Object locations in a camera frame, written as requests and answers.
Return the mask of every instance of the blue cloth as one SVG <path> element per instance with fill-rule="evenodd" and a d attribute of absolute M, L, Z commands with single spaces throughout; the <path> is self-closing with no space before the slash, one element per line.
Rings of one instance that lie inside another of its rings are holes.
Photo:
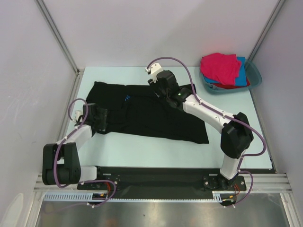
<path fill-rule="evenodd" d="M 235 79 L 235 86 L 241 86 L 241 87 L 246 87 L 247 86 L 247 81 L 246 81 L 246 73 L 245 73 L 245 57 L 237 57 L 237 60 L 241 61 L 241 68 L 239 71 L 239 76 Z M 219 84 L 218 81 L 209 79 L 207 77 L 204 77 L 205 81 L 209 84 Z"/>

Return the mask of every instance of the reflective floor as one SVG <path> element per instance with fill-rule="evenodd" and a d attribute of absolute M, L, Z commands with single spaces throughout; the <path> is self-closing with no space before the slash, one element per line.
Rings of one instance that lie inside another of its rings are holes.
<path fill-rule="evenodd" d="M 43 202 L 36 227 L 288 227 L 280 194 L 251 194 L 234 208 L 218 203 L 108 202 L 46 214 L 71 202 Z"/>

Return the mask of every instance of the blue plastic basket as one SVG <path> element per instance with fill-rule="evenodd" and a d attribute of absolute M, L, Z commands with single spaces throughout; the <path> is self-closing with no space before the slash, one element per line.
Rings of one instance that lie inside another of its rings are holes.
<path fill-rule="evenodd" d="M 203 74 L 200 72 L 202 81 L 203 81 L 203 85 L 204 85 L 205 89 L 211 94 L 226 94 L 226 93 L 245 91 L 245 90 L 257 87 L 262 83 L 262 77 L 261 77 L 259 70 L 255 66 L 255 64 L 249 60 L 245 61 L 245 73 L 246 73 L 247 79 L 250 82 L 250 85 L 248 87 L 240 87 L 240 88 L 235 88 L 235 89 L 224 89 L 221 87 L 217 87 L 214 84 L 207 83 L 204 79 Z"/>

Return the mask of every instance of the black garment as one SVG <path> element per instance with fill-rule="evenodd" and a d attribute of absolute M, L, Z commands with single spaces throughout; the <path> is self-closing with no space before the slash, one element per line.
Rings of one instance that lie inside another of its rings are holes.
<path fill-rule="evenodd" d="M 204 121 L 170 107 L 150 86 L 95 82 L 86 99 L 108 109 L 106 131 L 209 143 Z"/>

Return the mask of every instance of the clothes pile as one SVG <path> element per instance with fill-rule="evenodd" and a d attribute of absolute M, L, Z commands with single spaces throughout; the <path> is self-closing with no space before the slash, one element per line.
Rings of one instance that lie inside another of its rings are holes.
<path fill-rule="evenodd" d="M 248 87 L 245 57 L 236 54 L 213 53 L 204 56 L 200 62 L 200 71 L 207 83 L 224 89 Z"/>

